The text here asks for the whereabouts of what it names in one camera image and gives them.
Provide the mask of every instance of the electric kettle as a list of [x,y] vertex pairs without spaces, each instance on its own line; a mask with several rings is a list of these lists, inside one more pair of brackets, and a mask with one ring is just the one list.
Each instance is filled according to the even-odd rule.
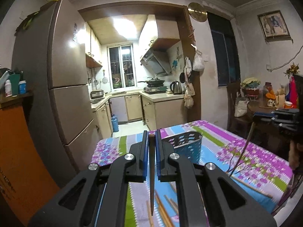
[[174,95],[182,94],[182,87],[181,87],[181,83],[179,81],[172,82],[171,85],[169,86],[169,88],[171,89],[171,91]]

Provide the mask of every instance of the window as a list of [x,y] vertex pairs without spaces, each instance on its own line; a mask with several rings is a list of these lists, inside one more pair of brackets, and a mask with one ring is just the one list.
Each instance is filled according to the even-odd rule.
[[219,86],[240,81],[240,66],[236,40],[229,20],[212,13],[208,14],[214,42]]
[[132,45],[108,48],[112,89],[133,87],[136,84]]

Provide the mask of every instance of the gas stove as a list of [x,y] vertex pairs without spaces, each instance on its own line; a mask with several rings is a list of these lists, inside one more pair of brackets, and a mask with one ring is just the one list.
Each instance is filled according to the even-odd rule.
[[147,86],[143,89],[148,94],[165,93],[167,90],[166,86]]

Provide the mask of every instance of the upper cabinet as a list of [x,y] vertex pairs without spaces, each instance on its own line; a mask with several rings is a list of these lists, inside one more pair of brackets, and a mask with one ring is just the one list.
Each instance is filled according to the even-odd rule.
[[140,60],[150,48],[166,51],[178,41],[179,29],[174,18],[150,14],[139,37]]
[[86,66],[89,68],[102,67],[101,45],[90,26],[85,23],[87,37],[85,40]]

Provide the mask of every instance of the wooden door frame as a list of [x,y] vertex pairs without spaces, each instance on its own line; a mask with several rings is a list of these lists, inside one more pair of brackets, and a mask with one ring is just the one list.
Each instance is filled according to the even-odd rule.
[[[191,46],[191,43],[194,41],[194,36],[189,37],[191,34],[190,28],[192,27],[187,6],[163,2],[130,1],[87,7],[79,10],[79,13],[85,21],[135,14],[154,14],[156,16],[175,17],[178,24],[183,55],[188,56],[191,62],[194,60],[195,50]],[[193,71],[192,75],[192,84],[196,94],[192,96],[194,100],[193,107],[187,110],[187,122],[201,119],[200,74],[199,72]]]

